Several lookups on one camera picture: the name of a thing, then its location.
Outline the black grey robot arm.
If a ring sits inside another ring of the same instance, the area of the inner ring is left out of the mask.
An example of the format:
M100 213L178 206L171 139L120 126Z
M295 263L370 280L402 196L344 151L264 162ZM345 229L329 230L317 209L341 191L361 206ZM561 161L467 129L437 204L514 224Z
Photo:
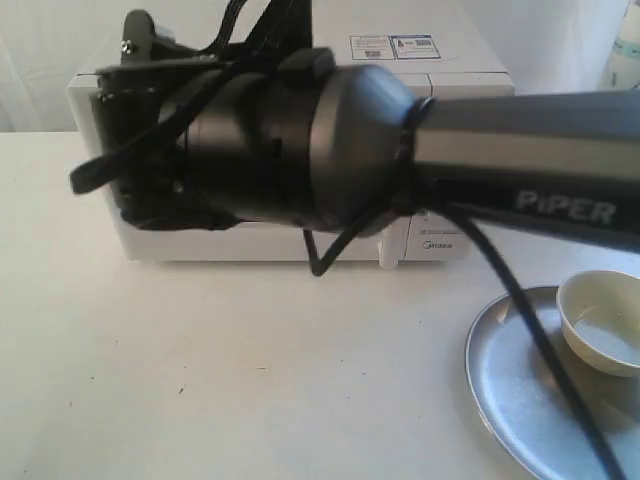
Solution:
M142 230L269 222L372 234L451 208L511 228L639 247L635 90L443 100L327 49L275 62L145 62L99 73L104 151L76 193L119 190Z

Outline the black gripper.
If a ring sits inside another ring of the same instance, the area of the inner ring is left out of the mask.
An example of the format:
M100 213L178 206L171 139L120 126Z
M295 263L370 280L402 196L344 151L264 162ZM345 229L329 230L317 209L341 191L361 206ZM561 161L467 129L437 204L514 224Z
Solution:
M92 100L107 186L142 231L225 231L240 223L240 64L172 60L104 67Z

